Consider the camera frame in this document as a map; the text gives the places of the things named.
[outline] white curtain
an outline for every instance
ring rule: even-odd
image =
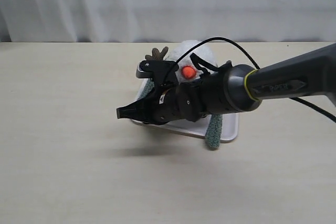
[[[336,0],[0,0],[0,38],[334,41]]]

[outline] red pom-pom nose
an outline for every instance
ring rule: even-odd
[[[187,80],[193,79],[196,76],[196,70],[193,67],[185,66],[182,68],[182,75]]]

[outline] stuffed toy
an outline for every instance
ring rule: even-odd
[[[180,56],[186,53],[189,49],[196,46],[199,41],[196,40],[186,40],[180,43],[175,49],[173,49],[167,56],[168,47],[164,47],[160,52],[157,48],[152,49],[152,55],[146,55],[145,60],[172,60],[177,61]],[[193,65],[190,55],[192,53],[197,54],[203,60],[211,63],[217,67],[217,62],[215,60],[214,54],[207,45],[202,45],[194,49],[190,54],[183,58],[178,63],[178,71],[176,73],[177,80],[181,82],[193,81],[202,74],[202,72],[195,68]],[[154,88],[154,83],[151,80],[146,82],[139,99],[144,98],[152,89]],[[220,146],[220,139],[222,133],[222,115],[210,115],[209,125],[205,133],[205,145],[209,150],[217,150]]]

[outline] brown antler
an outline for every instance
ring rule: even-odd
[[[145,60],[163,60],[168,52],[168,47],[164,47],[160,52],[157,48],[152,49],[152,55],[145,55]]]

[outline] white tray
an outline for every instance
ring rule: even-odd
[[[144,86],[146,85],[147,79],[145,79],[139,91],[135,97],[135,101],[139,98]],[[172,121],[164,125],[153,125],[144,124],[142,122],[132,120],[133,123],[137,125],[149,126],[149,127],[159,127],[166,130],[173,131],[174,133],[184,134],[188,136],[204,138],[206,129],[208,127],[210,116],[200,119],[199,121],[193,123],[187,120]],[[223,127],[221,135],[221,143],[229,143],[236,138],[238,135],[238,114],[227,114],[223,115]]]

